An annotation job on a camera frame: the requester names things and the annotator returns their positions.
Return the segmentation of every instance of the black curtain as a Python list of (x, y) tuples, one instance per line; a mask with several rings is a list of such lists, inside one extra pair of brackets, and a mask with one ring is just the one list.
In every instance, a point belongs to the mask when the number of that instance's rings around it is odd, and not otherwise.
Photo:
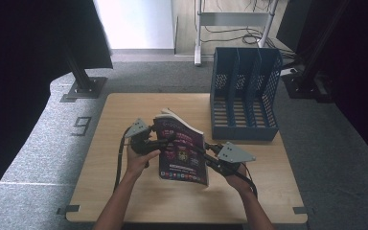
[(112, 68), (92, 0), (0, 1), (0, 179), (29, 137), (52, 80), (79, 66)]

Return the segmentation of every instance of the book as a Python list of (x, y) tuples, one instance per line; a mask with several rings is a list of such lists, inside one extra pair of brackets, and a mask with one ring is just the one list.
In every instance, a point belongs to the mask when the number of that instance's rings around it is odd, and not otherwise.
[(189, 181), (208, 186), (208, 171), (203, 156), (204, 133), (190, 126), (168, 108), (153, 119), (157, 139), (174, 136), (159, 155), (159, 176), (162, 179)]

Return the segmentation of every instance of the human arm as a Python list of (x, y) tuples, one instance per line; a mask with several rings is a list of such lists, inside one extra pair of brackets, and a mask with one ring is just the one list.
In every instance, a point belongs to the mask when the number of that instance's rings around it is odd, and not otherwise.
[(94, 229), (119, 230), (124, 224), (125, 212), (129, 204), (134, 184), (142, 174), (146, 163), (160, 154), (160, 150), (152, 151), (147, 155), (138, 155), (131, 146), (127, 146), (127, 167), (124, 177), (106, 203)]
[[(246, 167), (241, 164), (238, 172), (246, 175)], [(228, 184), (236, 189), (241, 196), (241, 202), (243, 203), (249, 228), (253, 230), (274, 229), (274, 226), (265, 213), (265, 210), (260, 205), (258, 199), (253, 194), (253, 191), (247, 182), (240, 179), (236, 175), (226, 176), (225, 179)]]

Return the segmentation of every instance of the human hand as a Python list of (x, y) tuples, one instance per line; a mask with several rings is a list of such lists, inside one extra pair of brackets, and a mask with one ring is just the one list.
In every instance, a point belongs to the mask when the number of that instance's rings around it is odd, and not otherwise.
[[(246, 166), (244, 164), (241, 164), (238, 168), (238, 172), (246, 176)], [(225, 176), (225, 179), (228, 184), (236, 189), (239, 193), (250, 192), (252, 190), (250, 188), (250, 185), (246, 181), (240, 179), (234, 174)]]
[(126, 174), (133, 176), (134, 179), (139, 178), (139, 176), (142, 174), (143, 169), (146, 167), (146, 163), (148, 163), (152, 158), (160, 154), (160, 150), (154, 150), (146, 155), (139, 155), (132, 149), (131, 145), (128, 145), (126, 147), (126, 151)]

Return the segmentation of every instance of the wooden table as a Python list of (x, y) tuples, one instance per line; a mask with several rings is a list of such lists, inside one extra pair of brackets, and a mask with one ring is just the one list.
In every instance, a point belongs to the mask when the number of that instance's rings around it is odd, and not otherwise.
[[(218, 143), (211, 139), (209, 94), (109, 95), (70, 202), (70, 205), (80, 208), (77, 212), (67, 212), (68, 220), (96, 221), (113, 192), (118, 149), (124, 131), (136, 118), (142, 118), (147, 125), (152, 125), (153, 117), (163, 107), (169, 107), (191, 126), (204, 131), (206, 142)], [(259, 201), (271, 221), (305, 223), (307, 214), (295, 214), (293, 210), (304, 204), (280, 133), (272, 142), (233, 143), (257, 157), (256, 161), (247, 163), (247, 167), (258, 188)], [(124, 153), (122, 174), (126, 160)], [(208, 169), (208, 174), (209, 187), (163, 180), (158, 176), (158, 158), (152, 159), (150, 166), (136, 182), (125, 220), (246, 223), (237, 192), (212, 169)]]

